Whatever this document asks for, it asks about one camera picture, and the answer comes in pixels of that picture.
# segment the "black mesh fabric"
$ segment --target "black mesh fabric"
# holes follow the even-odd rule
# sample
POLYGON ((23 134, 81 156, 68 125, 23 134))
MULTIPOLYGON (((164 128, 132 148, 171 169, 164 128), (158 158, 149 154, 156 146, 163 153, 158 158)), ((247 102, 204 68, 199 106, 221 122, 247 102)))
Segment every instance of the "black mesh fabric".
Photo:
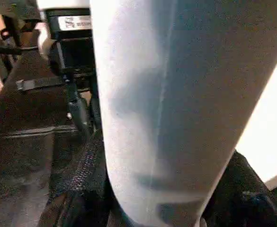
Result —
POLYGON ((94 192, 105 196, 107 184, 102 131, 96 131, 64 168, 51 174, 48 204, 64 192, 94 192))

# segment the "black strap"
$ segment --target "black strap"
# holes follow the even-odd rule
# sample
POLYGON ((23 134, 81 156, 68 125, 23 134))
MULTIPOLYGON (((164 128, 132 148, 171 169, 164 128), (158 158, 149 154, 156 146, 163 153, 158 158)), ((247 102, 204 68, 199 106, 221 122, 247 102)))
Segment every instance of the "black strap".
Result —
POLYGON ((48 77, 33 80, 18 80, 16 81, 17 89, 20 91, 28 91, 37 88, 55 87, 64 85, 63 80, 60 77, 48 77))

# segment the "white wall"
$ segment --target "white wall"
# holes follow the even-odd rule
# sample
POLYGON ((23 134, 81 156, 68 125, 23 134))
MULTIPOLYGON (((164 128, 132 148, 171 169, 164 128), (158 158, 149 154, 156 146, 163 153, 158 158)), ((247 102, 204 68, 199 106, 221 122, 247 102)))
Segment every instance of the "white wall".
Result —
POLYGON ((269 189, 277 187, 277 66, 236 148, 269 189))

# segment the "black cable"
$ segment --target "black cable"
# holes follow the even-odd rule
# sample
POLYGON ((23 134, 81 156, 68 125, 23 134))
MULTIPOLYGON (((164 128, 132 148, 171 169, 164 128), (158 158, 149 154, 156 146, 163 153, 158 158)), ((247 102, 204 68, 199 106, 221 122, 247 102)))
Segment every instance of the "black cable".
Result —
POLYGON ((22 52, 35 51, 35 50, 38 50, 37 46, 32 46, 32 47, 11 47, 11 46, 2 46, 2 45, 0 45, 0 53, 2 53, 2 54, 21 55, 22 52))

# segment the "label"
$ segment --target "label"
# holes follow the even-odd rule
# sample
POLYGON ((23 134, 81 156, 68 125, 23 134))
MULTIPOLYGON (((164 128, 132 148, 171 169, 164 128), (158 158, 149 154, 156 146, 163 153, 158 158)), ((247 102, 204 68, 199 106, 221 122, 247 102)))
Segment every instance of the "label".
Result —
POLYGON ((91 16, 58 17, 58 24, 62 31, 92 29, 91 16))

